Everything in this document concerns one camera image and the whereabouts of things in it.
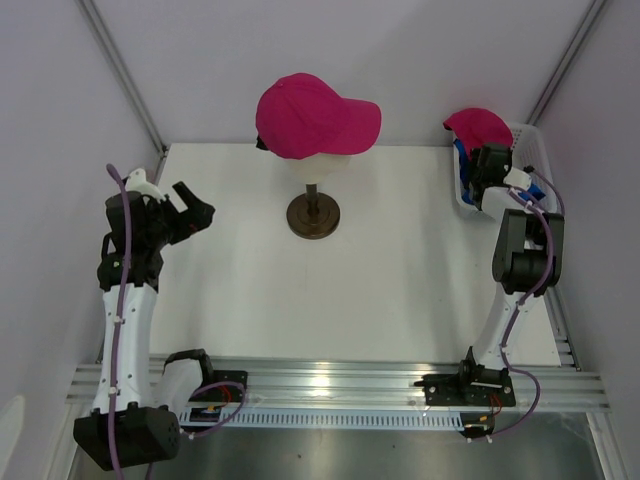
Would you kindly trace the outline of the pink baseball cap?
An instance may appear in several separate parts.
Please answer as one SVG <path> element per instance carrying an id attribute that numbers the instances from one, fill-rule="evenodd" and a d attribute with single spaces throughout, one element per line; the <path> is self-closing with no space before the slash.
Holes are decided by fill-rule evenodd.
<path id="1" fill-rule="evenodd" d="M 445 130 L 460 140 L 467 154 L 485 144 L 511 147 L 513 135 L 508 125 L 495 113 L 484 108 L 466 108 L 451 114 L 443 122 Z"/>
<path id="2" fill-rule="evenodd" d="M 256 147 L 287 160 L 366 152 L 382 127 L 380 107 L 346 98 L 309 73 L 278 79 L 260 97 Z"/>

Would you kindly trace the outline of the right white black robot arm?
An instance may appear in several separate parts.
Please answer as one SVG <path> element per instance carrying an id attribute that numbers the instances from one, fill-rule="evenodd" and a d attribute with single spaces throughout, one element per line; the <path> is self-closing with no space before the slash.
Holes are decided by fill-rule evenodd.
<path id="1" fill-rule="evenodd" d="M 488 319 L 469 347 L 456 379 L 457 395 L 477 404 L 511 393 L 512 340 L 518 322 L 560 278 L 565 218 L 545 209 L 542 195 L 513 179 L 513 151 L 486 143 L 471 151 L 466 186 L 482 213 L 500 222 L 491 273 L 496 295 Z"/>

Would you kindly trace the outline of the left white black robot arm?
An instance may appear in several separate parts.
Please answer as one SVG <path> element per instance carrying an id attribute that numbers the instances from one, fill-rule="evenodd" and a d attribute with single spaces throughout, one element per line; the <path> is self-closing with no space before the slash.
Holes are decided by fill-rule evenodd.
<path id="1" fill-rule="evenodd" d="M 184 182 L 173 190 L 184 210 L 153 186 L 131 179 L 105 202 L 110 230 L 97 269 L 105 318 L 102 367 L 90 412 L 75 420 L 73 437 L 102 470 L 117 476 L 129 467 L 175 458 L 179 414 L 191 398 L 205 400 L 216 388 L 202 349 L 171 354 L 160 380 L 150 380 L 161 252 L 210 227 L 215 213 Z"/>

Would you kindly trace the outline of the white perforated plastic basket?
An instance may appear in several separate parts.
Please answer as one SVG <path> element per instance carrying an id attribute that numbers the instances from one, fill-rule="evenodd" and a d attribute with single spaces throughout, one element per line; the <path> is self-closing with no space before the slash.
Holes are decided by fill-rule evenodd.
<path id="1" fill-rule="evenodd" d="M 509 122 L 508 126 L 513 137 L 513 167 L 523 170 L 525 167 L 535 169 L 532 175 L 532 183 L 535 184 L 545 196 L 540 200 L 542 206 L 552 213 L 558 213 L 559 203 L 552 189 L 546 185 L 539 174 L 548 181 L 552 181 L 552 173 L 547 157 L 545 144 L 540 131 L 527 124 Z M 486 215 L 475 206 L 468 204 L 463 199 L 463 184 L 460 179 L 460 153 L 457 147 L 457 136 L 450 132 L 452 138 L 452 163 L 453 163 L 453 185 L 454 185 L 454 209 L 463 219 L 466 218 L 486 218 Z"/>

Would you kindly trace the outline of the blue baseball cap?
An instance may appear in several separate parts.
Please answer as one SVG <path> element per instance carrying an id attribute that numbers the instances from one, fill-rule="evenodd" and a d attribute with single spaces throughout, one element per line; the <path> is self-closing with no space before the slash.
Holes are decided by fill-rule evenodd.
<path id="1" fill-rule="evenodd" d="M 471 195 L 470 178 L 471 173 L 473 173 L 472 170 L 475 167 L 474 165 L 472 165 L 473 162 L 470 161 L 463 143 L 455 136 L 453 145 L 455 154 L 454 157 L 457 158 L 457 160 L 454 160 L 454 166 L 458 169 L 456 170 L 458 172 L 456 175 L 458 175 L 459 177 L 459 197 L 463 205 L 473 206 L 475 204 Z M 546 193 L 544 193 L 543 190 L 539 188 L 539 186 L 533 181 L 531 181 L 531 183 L 527 185 L 529 186 L 527 187 L 526 191 L 531 193 L 536 198 L 536 200 L 543 200 L 546 197 Z"/>

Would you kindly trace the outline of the cream mannequin head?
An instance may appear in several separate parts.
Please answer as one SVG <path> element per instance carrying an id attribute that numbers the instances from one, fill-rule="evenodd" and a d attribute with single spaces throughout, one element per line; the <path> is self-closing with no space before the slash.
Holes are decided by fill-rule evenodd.
<path id="1" fill-rule="evenodd" d="M 322 183 L 330 174 L 344 170 L 352 156 L 316 154 L 300 160 L 285 160 L 297 180 L 305 185 Z"/>

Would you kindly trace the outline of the right corner aluminium profile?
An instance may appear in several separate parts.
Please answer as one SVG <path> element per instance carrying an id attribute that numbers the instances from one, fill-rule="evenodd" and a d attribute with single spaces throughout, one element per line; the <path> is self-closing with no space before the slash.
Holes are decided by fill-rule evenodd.
<path id="1" fill-rule="evenodd" d="M 540 123 L 610 5 L 611 1 L 609 0 L 592 0 L 588 3 L 577 27 L 571 34 L 551 75 L 528 114 L 527 124 L 538 125 Z"/>

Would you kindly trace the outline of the corner aluminium profile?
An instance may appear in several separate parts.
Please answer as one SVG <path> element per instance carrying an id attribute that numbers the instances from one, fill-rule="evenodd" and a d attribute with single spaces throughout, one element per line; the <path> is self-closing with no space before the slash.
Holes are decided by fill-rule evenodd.
<path id="1" fill-rule="evenodd" d="M 167 145 L 162 139 L 159 129 L 151 116 L 146 102 L 130 73 L 97 3 L 92 0 L 75 0 L 74 3 L 83 16 L 109 70 L 127 100 L 129 108 L 140 123 L 157 156 L 163 158 L 167 152 Z"/>
<path id="2" fill-rule="evenodd" d="M 540 123 L 610 5 L 611 1 L 609 0 L 592 0 L 588 3 L 577 27 L 571 34 L 551 75 L 528 114 L 527 124 L 538 125 Z"/>

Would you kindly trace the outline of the left corner aluminium profile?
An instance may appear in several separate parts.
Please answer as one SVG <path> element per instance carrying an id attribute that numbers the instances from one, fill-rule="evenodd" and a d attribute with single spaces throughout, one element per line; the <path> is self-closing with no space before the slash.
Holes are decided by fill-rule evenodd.
<path id="1" fill-rule="evenodd" d="M 146 102 L 130 73 L 97 3 L 92 0 L 75 0 L 74 3 L 83 16 L 109 70 L 127 100 L 129 108 L 140 123 L 157 156 L 163 158 L 167 152 L 167 145 L 162 139 L 159 129 L 151 116 Z"/>

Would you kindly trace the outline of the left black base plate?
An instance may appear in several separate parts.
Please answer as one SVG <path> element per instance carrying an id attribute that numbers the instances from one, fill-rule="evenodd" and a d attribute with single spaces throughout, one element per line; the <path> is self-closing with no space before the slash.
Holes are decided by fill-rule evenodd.
<path id="1" fill-rule="evenodd" d="M 217 370 L 214 372 L 212 383 L 216 387 L 204 392 L 202 398 L 205 401 L 221 404 L 239 403 L 244 394 L 238 387 L 247 387 L 248 372 L 243 370 Z"/>

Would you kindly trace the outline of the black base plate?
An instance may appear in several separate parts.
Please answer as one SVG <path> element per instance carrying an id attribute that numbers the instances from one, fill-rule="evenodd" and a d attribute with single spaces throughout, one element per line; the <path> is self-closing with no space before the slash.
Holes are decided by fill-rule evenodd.
<path id="1" fill-rule="evenodd" d="M 506 370 L 488 374 L 428 374 L 413 383 L 428 406 L 515 407 L 516 397 Z"/>
<path id="2" fill-rule="evenodd" d="M 214 372 L 212 383 L 216 387 L 204 392 L 202 398 L 205 401 L 221 404 L 239 403 L 244 394 L 238 387 L 247 387 L 248 372 L 243 370 L 217 370 Z"/>

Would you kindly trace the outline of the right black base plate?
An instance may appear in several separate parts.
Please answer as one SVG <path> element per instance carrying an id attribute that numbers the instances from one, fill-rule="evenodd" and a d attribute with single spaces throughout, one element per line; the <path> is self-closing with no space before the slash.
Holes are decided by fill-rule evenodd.
<path id="1" fill-rule="evenodd" d="M 428 406 L 515 407 L 516 397 L 506 370 L 488 374 L 428 374 L 413 383 Z"/>

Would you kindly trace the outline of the aluminium extrusion rail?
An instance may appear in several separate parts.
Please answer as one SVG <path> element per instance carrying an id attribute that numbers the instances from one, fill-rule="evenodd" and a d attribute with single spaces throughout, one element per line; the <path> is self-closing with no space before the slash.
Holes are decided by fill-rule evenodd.
<path id="1" fill-rule="evenodd" d="M 409 410 L 425 406 L 414 386 L 426 374 L 452 374 L 450 364 L 214 357 L 217 370 L 248 373 L 249 404 L 258 408 Z M 541 385 L 539 412 L 608 412 L 596 373 L 529 367 Z"/>

